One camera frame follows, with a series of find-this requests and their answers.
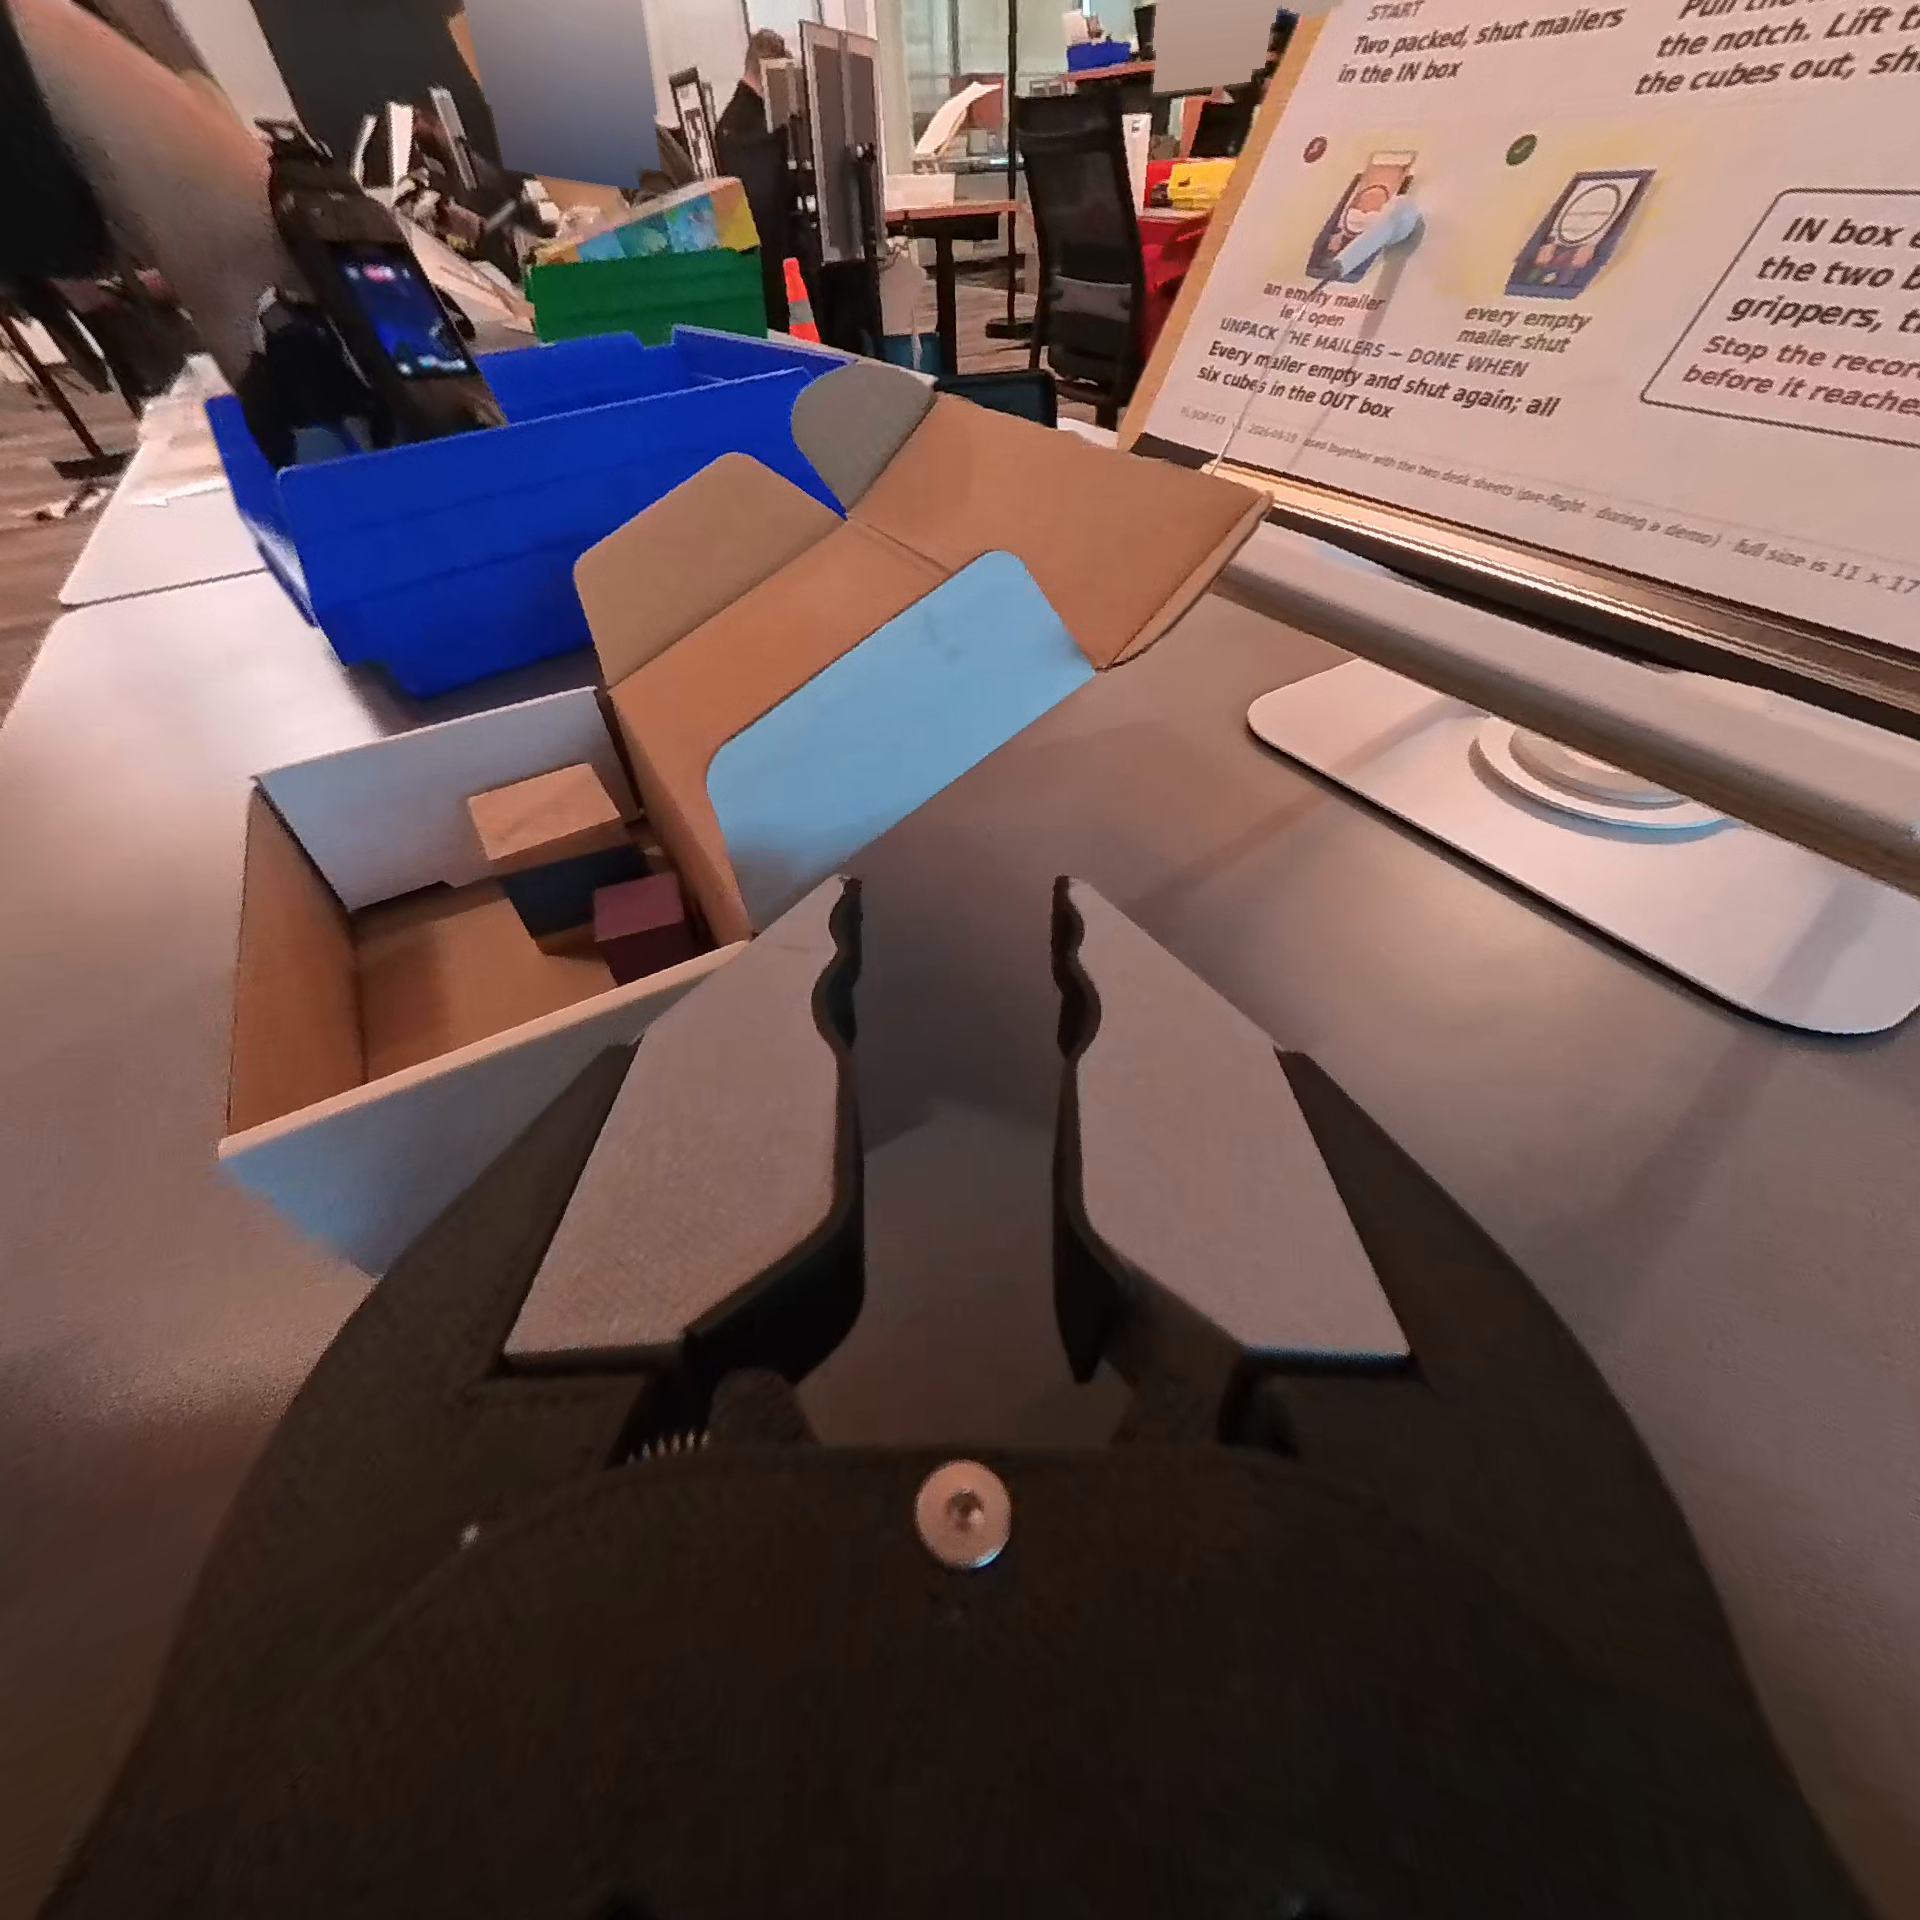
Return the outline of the red bag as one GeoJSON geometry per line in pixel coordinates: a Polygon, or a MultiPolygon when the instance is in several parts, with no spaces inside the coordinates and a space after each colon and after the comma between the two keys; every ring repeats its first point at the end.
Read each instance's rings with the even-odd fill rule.
{"type": "Polygon", "coordinates": [[[1159,337],[1212,226],[1212,212],[1150,209],[1138,214],[1144,253],[1144,337],[1159,337]]]}

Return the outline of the colourful printed pack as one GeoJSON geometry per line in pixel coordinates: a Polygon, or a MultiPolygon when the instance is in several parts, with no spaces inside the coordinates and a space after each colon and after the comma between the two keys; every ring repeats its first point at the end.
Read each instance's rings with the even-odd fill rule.
{"type": "Polygon", "coordinates": [[[639,201],[623,198],[612,190],[588,198],[572,197],[561,211],[561,230],[542,239],[528,263],[754,253],[760,246],[760,228],[744,183],[720,177],[698,179],[639,201]]]}

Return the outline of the instruction sheet on stand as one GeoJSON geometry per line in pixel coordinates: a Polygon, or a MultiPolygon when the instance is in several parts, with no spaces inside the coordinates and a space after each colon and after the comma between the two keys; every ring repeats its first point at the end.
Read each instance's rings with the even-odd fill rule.
{"type": "Polygon", "coordinates": [[[1255,740],[1762,1021],[1916,1020],[1916,651],[1154,447],[1216,220],[1128,434],[1255,485],[1278,527],[1228,586],[1352,657],[1252,700],[1255,740]]]}

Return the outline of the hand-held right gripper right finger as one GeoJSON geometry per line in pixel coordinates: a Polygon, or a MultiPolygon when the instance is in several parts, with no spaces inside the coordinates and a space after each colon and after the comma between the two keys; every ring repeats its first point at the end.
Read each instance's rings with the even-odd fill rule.
{"type": "Polygon", "coordinates": [[[1375,1373],[1408,1334],[1280,1046],[1091,883],[1052,891],[1052,1301],[1072,1379],[1375,1373]]]}

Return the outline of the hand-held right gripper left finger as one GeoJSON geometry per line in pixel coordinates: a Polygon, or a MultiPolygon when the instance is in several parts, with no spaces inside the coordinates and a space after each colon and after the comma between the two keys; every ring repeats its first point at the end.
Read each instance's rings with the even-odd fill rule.
{"type": "Polygon", "coordinates": [[[860,884],[833,875],[641,1035],[503,1359],[812,1373],[865,1295],[860,884]]]}

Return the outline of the small purple cube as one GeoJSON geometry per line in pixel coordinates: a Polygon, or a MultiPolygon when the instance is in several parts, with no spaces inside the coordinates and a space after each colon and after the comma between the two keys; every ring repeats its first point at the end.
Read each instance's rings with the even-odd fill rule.
{"type": "Polygon", "coordinates": [[[602,884],[593,893],[593,947],[617,988],[674,969],[710,951],[674,873],[602,884]]]}

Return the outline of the wooden cube with blue face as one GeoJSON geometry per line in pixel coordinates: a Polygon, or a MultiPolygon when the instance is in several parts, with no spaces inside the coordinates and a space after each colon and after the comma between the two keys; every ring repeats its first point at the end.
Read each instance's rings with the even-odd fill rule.
{"type": "Polygon", "coordinates": [[[470,796],[467,814],[486,877],[547,951],[591,947],[598,893],[651,873],[588,761],[470,796]]]}

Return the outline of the white cardboard mailer box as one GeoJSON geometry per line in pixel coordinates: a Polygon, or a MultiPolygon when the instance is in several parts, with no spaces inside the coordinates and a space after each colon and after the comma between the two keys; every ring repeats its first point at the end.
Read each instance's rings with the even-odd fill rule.
{"type": "Polygon", "coordinates": [[[727,453],[577,561],[600,689],[254,777],[217,1161],[363,1273],[595,1055],[1152,647],[1259,517],[874,362],[804,385],[791,434],[835,517],[727,453]],[[470,796],[574,761],[710,951],[617,988],[486,877],[470,796]]]}

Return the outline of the blue plastic bin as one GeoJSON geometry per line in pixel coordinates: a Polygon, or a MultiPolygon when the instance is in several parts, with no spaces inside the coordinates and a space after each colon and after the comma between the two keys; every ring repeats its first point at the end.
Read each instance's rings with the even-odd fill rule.
{"type": "Polygon", "coordinates": [[[506,423],[272,468],[233,395],[207,399],[233,508],[345,665],[428,700],[591,643],[574,565],[727,453],[838,501],[794,442],[847,355],[678,326],[482,351],[506,423]]]}

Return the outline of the black mesh office chair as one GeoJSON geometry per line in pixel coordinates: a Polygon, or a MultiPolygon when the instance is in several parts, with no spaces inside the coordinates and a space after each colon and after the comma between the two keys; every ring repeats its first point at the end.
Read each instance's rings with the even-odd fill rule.
{"type": "Polygon", "coordinates": [[[1028,366],[1115,430],[1145,366],[1145,258],[1119,90],[1023,98],[1016,148],[1039,242],[1028,366]]]}

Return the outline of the green plastic bin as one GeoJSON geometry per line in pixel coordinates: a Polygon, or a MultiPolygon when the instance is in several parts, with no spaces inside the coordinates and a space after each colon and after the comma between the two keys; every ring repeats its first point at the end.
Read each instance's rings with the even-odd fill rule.
{"type": "Polygon", "coordinates": [[[556,258],[528,266],[521,292],[547,345],[632,334],[665,345],[678,326],[764,339],[769,317],[754,249],[556,258]]]}

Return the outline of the person's left forearm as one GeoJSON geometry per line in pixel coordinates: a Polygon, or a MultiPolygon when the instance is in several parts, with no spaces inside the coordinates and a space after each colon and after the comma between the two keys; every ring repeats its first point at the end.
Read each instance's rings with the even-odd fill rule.
{"type": "Polygon", "coordinates": [[[108,246],[105,220],[2,9],[2,281],[82,278],[108,246]]]}

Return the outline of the printed instruction sheet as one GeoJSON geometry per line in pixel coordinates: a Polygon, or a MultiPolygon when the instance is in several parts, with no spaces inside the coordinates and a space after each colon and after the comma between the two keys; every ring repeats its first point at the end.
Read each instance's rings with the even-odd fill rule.
{"type": "Polygon", "coordinates": [[[1916,651],[1919,5],[1337,5],[1140,437],[1916,651]]]}

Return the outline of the person's left hand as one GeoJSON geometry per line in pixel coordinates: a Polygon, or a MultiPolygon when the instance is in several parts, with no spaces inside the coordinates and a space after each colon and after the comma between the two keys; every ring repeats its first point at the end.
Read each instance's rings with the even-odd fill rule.
{"type": "Polygon", "coordinates": [[[168,281],[238,391],[264,297],[297,283],[258,133],[172,5],[15,2],[10,14],[113,239],[168,281]]]}

